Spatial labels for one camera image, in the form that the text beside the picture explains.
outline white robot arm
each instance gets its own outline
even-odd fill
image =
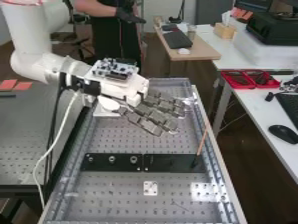
[[[11,57],[13,71],[44,83],[57,82],[64,74],[68,87],[74,85],[76,88],[81,84],[80,87],[86,93],[94,92],[121,100],[126,99],[126,103],[136,107],[141,101],[140,93],[148,92],[149,81],[137,74],[136,69],[132,70],[128,80],[113,81],[102,75],[89,74],[92,67],[81,61],[53,54],[49,33],[68,23],[69,10],[61,0],[37,3],[25,0],[1,2],[15,44]]]
[[[137,74],[136,65],[122,59],[104,59],[89,66],[52,53],[49,33],[69,20],[61,0],[3,0],[1,9],[15,45],[11,65],[17,74],[47,84],[63,82],[65,88],[97,97],[97,114],[104,111],[110,116],[126,116],[156,136],[177,129],[170,117],[184,116],[185,105],[168,94],[149,91],[149,80]],[[120,107],[118,100],[126,107]]]

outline desk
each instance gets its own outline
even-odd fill
[[[230,24],[237,27],[238,31],[242,31],[246,27],[246,24],[239,23],[235,19],[230,19]],[[213,60],[213,64],[215,66],[215,69],[218,71],[217,74],[217,81],[214,83],[214,91],[210,97],[210,103],[208,108],[208,115],[210,117],[213,106],[214,106],[214,100],[215,96],[218,94],[218,83],[219,83],[219,77],[221,77],[221,71],[222,70],[234,70],[234,69],[261,69],[266,71],[279,71],[279,70],[295,70],[295,67],[289,67],[289,65],[285,65],[285,67],[271,64],[267,66],[257,66],[254,65],[245,55],[237,50],[233,44],[233,40],[225,40],[221,39],[214,33],[213,33],[213,27],[210,25],[198,25],[197,26],[197,35],[205,40],[205,42],[221,53],[221,59]]]
[[[274,76],[277,80],[287,81],[293,76]],[[277,138],[267,130],[271,125],[282,124],[297,132],[297,128],[274,98],[271,102],[265,101],[267,93],[279,92],[279,89],[254,89],[237,90],[225,82],[223,93],[221,96],[219,106],[217,109],[215,120],[213,123],[213,131],[217,136],[219,133],[221,123],[225,116],[226,106],[231,93],[234,93],[241,105],[243,106],[247,115],[250,116],[259,132],[263,135],[277,157],[279,158],[285,168],[287,169],[294,181],[298,184],[298,147]]]
[[[154,26],[154,30],[157,33],[157,36],[161,40],[162,46],[165,48],[166,54],[169,56],[169,59],[165,59],[165,64],[169,65],[169,68],[166,69],[170,74],[170,65],[172,61],[182,61],[185,62],[184,64],[184,71],[186,70],[188,66],[188,61],[198,61],[198,60],[217,60],[221,58],[221,54],[210,47],[210,45],[202,40],[202,38],[196,35],[194,40],[193,40],[193,46],[189,49],[190,54],[189,55],[181,55],[178,54],[177,49],[170,49],[169,45],[165,41],[164,35],[162,35],[162,30]]]

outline black bracket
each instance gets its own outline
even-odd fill
[[[86,153],[81,171],[205,173],[202,157],[196,154]]]
[[[142,154],[86,153],[81,171],[141,172]]]
[[[193,154],[145,154],[144,171],[149,173],[205,173],[202,157]]]

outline black box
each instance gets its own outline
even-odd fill
[[[282,13],[254,13],[246,29],[267,45],[298,46],[298,17]]]

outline computer mouse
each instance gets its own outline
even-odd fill
[[[298,143],[298,135],[289,127],[283,125],[273,125],[269,127],[269,131],[290,144],[295,145]]]
[[[190,54],[190,50],[186,48],[180,48],[178,49],[178,54]]]

